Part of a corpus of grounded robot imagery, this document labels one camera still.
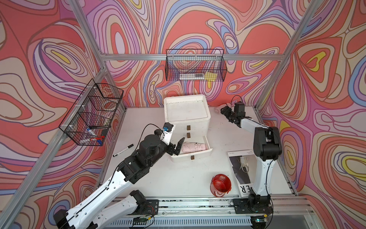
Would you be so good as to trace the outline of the white bottom drawer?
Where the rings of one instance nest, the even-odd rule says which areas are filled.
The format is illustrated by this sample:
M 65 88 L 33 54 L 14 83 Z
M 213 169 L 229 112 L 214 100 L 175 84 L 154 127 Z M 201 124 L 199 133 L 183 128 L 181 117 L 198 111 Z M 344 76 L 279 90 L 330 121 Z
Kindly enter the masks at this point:
M 188 138 L 183 142 L 180 154 L 170 156 L 170 159 L 174 163 L 191 161 L 210 156 L 212 150 L 205 135 Z

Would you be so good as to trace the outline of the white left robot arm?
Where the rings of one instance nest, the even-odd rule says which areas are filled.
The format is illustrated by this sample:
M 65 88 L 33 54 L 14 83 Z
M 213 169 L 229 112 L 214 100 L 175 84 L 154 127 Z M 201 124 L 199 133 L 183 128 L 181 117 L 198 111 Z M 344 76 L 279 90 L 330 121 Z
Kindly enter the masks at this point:
M 125 189 L 147 175 L 150 168 L 165 154 L 179 155 L 184 142 L 181 138 L 175 145 L 170 142 L 171 133 L 147 135 L 139 147 L 125 158 L 111 177 L 87 199 L 69 210 L 59 210 L 53 216 L 59 229 L 103 229 L 113 221 L 130 215 L 146 203 L 145 196 L 132 191 L 123 200 L 110 203 Z

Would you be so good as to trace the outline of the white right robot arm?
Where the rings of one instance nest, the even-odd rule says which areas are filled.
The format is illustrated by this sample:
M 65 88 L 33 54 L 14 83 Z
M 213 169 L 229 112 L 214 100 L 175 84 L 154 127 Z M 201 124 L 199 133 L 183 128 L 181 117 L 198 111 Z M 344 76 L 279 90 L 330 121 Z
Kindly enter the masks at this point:
M 270 182 L 276 161 L 282 154 L 282 144 L 277 127 L 261 124 L 246 115 L 245 104 L 238 102 L 232 109 L 225 105 L 220 109 L 230 123 L 253 134 L 253 152 L 257 166 L 254 184 L 250 189 L 247 206 L 251 212 L 272 208 Z

